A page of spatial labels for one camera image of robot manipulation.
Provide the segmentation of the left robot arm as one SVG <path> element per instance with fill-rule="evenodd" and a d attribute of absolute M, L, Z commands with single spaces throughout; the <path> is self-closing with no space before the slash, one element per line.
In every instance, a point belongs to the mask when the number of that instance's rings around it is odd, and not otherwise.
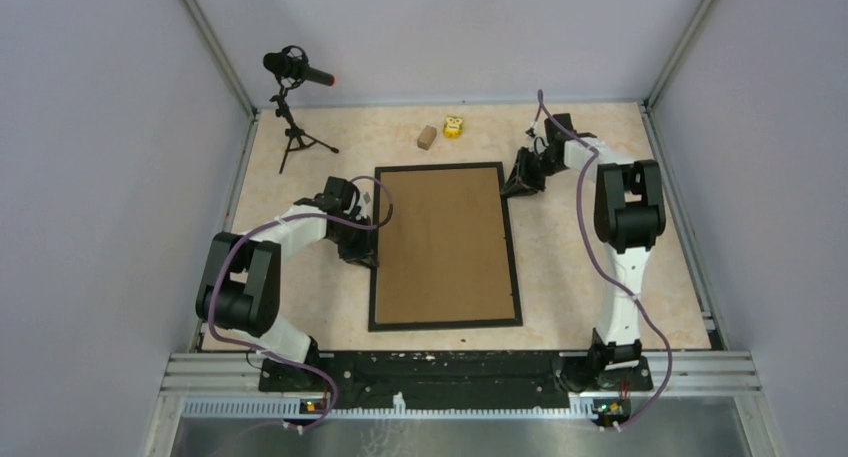
<path fill-rule="evenodd" d="M 295 201 L 259 227 L 242 234 L 220 232 L 211 241 L 197 316 L 212 338 L 265 356 L 297 390 L 328 376 L 320 370 L 315 339 L 280 313 L 282 265 L 306 247 L 328 241 L 342 261 L 377 267 L 376 233 L 391 218 L 368 216 L 374 198 L 360 191 L 358 181 L 330 177 L 322 192 Z"/>

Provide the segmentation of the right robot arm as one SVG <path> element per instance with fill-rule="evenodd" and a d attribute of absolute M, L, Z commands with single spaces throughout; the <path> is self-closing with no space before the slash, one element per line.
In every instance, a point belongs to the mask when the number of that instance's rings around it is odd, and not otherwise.
<path fill-rule="evenodd" d="M 580 183 L 593 182 L 593 228 L 610 269 L 600 273 L 603 310 L 580 375 L 600 389 L 612 389 L 637 369 L 642 357 L 644 273 L 666 228 L 661 170 L 652 159 L 637 160 L 591 133 L 576 132 L 568 113 L 546 118 L 544 128 L 544 136 L 527 132 L 534 142 L 517 152 L 501 195 L 538 194 L 549 177 L 569 169 L 578 171 Z"/>

